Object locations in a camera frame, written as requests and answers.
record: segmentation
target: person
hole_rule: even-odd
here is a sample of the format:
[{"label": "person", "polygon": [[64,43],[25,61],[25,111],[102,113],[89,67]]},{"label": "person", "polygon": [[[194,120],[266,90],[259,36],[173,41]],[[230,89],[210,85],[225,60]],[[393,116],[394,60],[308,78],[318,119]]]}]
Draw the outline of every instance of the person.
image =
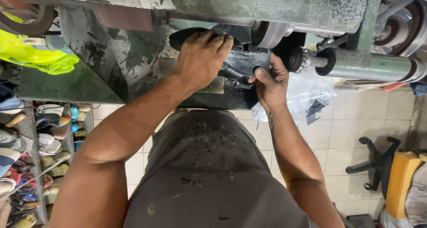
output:
[{"label": "person", "polygon": [[153,135],[145,174],[128,201],[125,161],[217,76],[232,43],[212,31],[191,35],[171,75],[88,135],[61,185],[51,227],[344,227],[287,109],[289,74],[274,54],[270,72],[255,68],[248,82],[268,115],[286,188],[231,112],[192,110],[173,113]]}]

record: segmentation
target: gray t-shirt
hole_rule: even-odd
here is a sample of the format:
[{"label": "gray t-shirt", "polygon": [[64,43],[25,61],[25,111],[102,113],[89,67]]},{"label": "gray t-shirt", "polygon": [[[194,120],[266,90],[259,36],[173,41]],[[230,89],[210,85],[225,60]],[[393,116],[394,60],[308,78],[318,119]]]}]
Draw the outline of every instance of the gray t-shirt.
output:
[{"label": "gray t-shirt", "polygon": [[153,137],[124,228],[318,228],[230,112],[172,114]]}]

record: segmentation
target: man's left arm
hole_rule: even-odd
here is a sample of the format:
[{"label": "man's left arm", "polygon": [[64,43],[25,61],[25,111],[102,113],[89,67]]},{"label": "man's left arm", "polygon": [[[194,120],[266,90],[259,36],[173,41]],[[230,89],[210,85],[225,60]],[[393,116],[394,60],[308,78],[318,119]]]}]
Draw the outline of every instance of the man's left arm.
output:
[{"label": "man's left arm", "polygon": [[171,110],[216,77],[232,44],[231,36],[212,31],[193,34],[182,45],[172,75],[113,112],[88,135],[61,185],[52,227],[123,226],[128,209],[125,161]]}]

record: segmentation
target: man's right arm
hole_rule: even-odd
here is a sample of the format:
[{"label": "man's right arm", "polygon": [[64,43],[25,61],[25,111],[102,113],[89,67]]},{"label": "man's right arm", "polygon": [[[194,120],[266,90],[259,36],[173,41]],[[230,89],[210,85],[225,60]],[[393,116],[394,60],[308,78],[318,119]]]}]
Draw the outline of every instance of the man's right arm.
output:
[{"label": "man's right arm", "polygon": [[272,54],[270,73],[255,70],[260,104],[266,110],[274,151],[286,188],[298,206],[320,228],[343,228],[328,192],[316,156],[302,138],[287,108],[286,89],[289,73],[281,59]]}]

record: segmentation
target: yellow plastic bag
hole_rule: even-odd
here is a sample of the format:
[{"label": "yellow plastic bag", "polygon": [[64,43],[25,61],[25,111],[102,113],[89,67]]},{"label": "yellow plastic bag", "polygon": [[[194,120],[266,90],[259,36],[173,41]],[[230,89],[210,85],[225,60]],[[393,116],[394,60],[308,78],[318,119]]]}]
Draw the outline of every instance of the yellow plastic bag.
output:
[{"label": "yellow plastic bag", "polygon": [[[16,22],[22,22],[20,18],[4,14]],[[51,75],[68,73],[79,61],[77,56],[59,50],[38,50],[31,45],[23,45],[23,37],[26,36],[0,30],[0,58],[18,65],[37,68]]]}]

